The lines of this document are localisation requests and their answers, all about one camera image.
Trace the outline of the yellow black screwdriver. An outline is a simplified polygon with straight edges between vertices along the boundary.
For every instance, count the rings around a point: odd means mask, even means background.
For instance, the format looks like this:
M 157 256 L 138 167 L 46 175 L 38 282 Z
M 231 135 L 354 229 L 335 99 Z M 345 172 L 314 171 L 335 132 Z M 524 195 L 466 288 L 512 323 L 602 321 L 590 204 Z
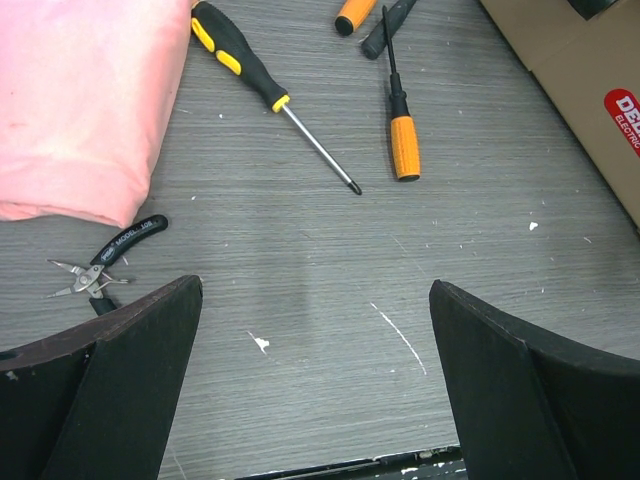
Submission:
M 356 195 L 362 195 L 357 182 L 289 107 L 288 91 L 272 78 L 242 31 L 227 15 L 208 1 L 196 1 L 191 7 L 191 29 L 219 63 L 254 91 L 272 112 L 286 115 L 341 181 Z

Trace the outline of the tan plastic tool case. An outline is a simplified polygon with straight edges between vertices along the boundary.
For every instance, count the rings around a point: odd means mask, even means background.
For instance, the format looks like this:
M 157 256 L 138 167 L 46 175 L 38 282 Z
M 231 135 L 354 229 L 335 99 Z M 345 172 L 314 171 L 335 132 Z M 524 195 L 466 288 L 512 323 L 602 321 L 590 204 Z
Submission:
M 483 7 L 632 218 L 639 219 L 639 4 Z

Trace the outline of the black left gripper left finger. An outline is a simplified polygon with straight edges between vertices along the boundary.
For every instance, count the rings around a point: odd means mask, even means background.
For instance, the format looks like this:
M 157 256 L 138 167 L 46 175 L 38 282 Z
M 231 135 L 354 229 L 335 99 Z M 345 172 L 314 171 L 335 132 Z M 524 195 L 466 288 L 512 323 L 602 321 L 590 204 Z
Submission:
M 2 478 L 157 478 L 202 304 L 182 276 L 2 352 Z

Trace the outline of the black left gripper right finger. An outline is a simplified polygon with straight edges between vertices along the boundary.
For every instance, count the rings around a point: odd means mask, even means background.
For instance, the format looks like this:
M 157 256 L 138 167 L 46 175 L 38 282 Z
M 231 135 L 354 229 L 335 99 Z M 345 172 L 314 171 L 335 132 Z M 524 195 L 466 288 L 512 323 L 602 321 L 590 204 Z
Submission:
M 639 362 L 437 280 L 430 315 L 471 479 L 636 479 Z

